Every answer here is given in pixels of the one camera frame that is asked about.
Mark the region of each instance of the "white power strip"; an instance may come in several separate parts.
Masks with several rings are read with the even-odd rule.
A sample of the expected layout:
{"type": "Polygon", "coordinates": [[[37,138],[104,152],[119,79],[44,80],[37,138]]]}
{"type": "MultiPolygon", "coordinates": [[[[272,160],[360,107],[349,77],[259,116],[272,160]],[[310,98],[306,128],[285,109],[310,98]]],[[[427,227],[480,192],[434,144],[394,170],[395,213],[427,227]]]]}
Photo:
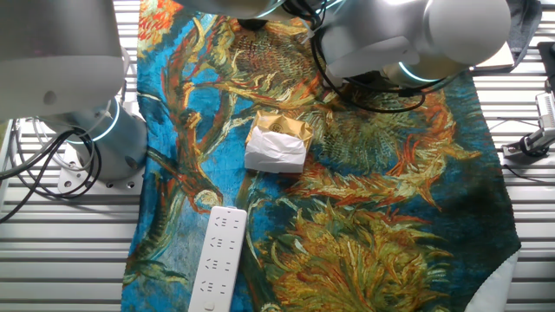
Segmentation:
{"type": "Polygon", "coordinates": [[[229,312],[245,227],[246,211],[212,208],[189,312],[229,312]]]}

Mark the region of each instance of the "silver cylinder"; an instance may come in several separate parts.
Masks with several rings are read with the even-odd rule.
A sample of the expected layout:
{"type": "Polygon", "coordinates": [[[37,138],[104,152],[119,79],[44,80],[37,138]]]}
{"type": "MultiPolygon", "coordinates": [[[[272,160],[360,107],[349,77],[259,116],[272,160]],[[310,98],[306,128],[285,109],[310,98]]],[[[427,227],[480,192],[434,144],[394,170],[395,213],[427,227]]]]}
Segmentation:
{"type": "MultiPolygon", "coordinates": [[[[137,173],[145,163],[147,153],[147,125],[140,118],[129,114],[116,99],[109,108],[102,105],[94,109],[42,118],[45,124],[57,133],[69,130],[65,124],[75,125],[89,131],[89,136],[98,147],[102,159],[99,179],[112,182],[128,178],[137,173]]],[[[89,152],[75,135],[68,143],[77,151],[84,166],[89,152]]]]}

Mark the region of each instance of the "crumpled paper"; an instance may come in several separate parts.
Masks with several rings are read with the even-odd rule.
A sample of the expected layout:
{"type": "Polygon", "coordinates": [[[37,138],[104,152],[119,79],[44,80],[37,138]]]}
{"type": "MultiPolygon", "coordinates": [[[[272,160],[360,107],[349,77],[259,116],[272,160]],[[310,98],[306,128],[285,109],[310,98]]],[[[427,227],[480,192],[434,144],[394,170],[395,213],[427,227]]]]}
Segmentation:
{"type": "Polygon", "coordinates": [[[258,111],[246,140],[245,168],[273,173],[302,173],[312,140],[309,124],[258,111]]]}

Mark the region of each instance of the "metal grating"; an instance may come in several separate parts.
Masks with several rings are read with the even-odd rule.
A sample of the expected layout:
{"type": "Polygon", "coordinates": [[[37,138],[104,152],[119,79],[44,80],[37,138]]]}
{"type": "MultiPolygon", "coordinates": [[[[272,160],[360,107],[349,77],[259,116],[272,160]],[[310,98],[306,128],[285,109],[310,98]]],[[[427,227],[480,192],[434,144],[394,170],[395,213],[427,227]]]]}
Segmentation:
{"type": "MultiPolygon", "coordinates": [[[[139,4],[114,1],[121,45],[132,58],[125,107],[134,111],[139,4]]],[[[545,71],[536,45],[555,41],[555,0],[542,4],[542,23],[524,62],[511,74],[474,79],[487,123],[495,127],[492,136],[499,155],[501,145],[536,130],[517,121],[500,124],[498,118],[538,118],[534,99],[543,92],[545,71]]],[[[23,148],[28,155],[39,148],[32,127],[24,128],[23,148]]],[[[548,184],[504,171],[523,241],[506,311],[555,311],[555,156],[513,168],[548,184]]],[[[56,164],[49,167],[45,175],[49,186],[56,187],[59,170],[56,164]]],[[[2,213],[27,191],[11,179],[2,213]]],[[[0,310],[119,311],[121,279],[138,210],[138,196],[89,195],[70,205],[31,197],[9,223],[0,225],[0,310]]]]}

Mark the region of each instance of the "power outlet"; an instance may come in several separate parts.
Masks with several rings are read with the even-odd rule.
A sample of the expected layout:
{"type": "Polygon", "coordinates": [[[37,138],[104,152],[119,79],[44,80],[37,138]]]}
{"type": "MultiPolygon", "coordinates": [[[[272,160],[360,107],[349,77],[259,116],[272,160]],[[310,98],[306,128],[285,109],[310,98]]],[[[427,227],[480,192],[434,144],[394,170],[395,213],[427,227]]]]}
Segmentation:
{"type": "Polygon", "coordinates": [[[245,227],[246,211],[212,208],[189,312],[230,310],[245,227]]]}

